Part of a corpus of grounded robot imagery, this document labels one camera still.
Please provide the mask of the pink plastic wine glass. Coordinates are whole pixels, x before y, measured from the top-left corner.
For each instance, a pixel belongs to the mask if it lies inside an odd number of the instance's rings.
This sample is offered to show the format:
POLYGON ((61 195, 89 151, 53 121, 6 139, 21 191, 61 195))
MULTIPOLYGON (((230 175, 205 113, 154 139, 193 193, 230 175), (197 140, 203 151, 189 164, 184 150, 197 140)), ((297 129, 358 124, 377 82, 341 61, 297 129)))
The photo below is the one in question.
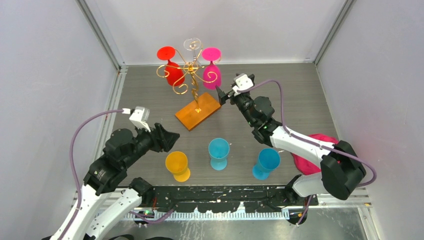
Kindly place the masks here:
POLYGON ((222 76, 217 63, 221 60, 221 50, 216 47, 207 47, 202 53, 202 58, 209 64, 203 71, 203 86, 209 90, 215 90, 222 83, 222 76))

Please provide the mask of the yellow plastic wine glass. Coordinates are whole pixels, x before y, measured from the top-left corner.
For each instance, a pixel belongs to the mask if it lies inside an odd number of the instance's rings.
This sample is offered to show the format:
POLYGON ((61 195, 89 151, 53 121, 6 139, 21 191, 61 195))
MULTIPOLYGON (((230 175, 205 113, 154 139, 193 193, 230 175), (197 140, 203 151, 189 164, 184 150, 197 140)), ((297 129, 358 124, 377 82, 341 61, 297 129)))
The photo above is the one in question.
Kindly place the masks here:
POLYGON ((166 169, 177 182, 183 183, 191 176, 187 156, 181 151, 173 151, 165 159, 166 169))

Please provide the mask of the red plastic wine glass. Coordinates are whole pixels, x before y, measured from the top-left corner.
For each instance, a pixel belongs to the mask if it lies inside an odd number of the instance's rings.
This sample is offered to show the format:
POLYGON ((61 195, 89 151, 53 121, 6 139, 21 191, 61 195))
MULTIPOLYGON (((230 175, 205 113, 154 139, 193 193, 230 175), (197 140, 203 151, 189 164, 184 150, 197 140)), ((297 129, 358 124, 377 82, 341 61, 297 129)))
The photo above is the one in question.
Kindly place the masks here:
POLYGON ((176 54, 176 50, 172 46, 164 46, 160 48, 156 56, 159 60, 166 61, 166 64, 160 66, 156 73, 159 77, 165 78, 168 85, 172 87, 179 87, 185 81, 185 76, 179 64, 172 61, 176 54))

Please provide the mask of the clear wine glass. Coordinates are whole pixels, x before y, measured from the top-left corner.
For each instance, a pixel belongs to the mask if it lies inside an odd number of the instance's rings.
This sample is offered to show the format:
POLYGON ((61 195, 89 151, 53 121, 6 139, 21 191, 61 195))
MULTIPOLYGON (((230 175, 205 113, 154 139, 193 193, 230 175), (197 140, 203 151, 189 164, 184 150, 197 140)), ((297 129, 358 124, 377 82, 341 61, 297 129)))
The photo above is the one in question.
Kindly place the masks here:
POLYGON ((188 38, 184 41, 183 47, 192 53, 192 58, 188 60, 188 63, 201 67, 202 64, 199 62, 199 58, 203 51, 203 44, 201 40, 197 37, 188 38))

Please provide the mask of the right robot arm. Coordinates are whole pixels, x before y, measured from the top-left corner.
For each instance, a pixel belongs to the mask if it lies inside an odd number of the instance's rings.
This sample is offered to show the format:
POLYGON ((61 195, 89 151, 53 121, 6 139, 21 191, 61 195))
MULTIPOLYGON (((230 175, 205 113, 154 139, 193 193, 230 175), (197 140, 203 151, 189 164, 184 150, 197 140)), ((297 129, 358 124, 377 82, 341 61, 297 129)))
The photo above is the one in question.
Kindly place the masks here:
POLYGON ((318 173, 296 175, 284 187, 282 193, 291 205, 299 205, 306 197, 317 194, 347 200, 367 175, 349 143, 320 141, 289 129, 273 118, 275 110, 268 97, 252 99, 249 92, 225 93, 219 87, 216 91, 221 105, 229 101, 237 106, 260 144, 288 151, 320 169, 318 173))

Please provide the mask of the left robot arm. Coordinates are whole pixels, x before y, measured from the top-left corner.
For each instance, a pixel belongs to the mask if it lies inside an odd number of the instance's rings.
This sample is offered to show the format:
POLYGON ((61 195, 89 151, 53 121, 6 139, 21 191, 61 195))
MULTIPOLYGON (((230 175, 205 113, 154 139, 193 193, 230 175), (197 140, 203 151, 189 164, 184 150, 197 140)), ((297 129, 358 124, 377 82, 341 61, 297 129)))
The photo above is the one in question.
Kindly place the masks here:
POLYGON ((127 170, 147 152, 169 152, 180 134, 155 123, 150 130, 120 128, 106 141, 103 154, 89 167, 80 189, 81 195, 72 212, 49 240, 101 240, 114 225, 137 206, 153 202, 152 185, 141 177, 134 178, 123 194, 105 211, 104 202, 127 177, 127 170))

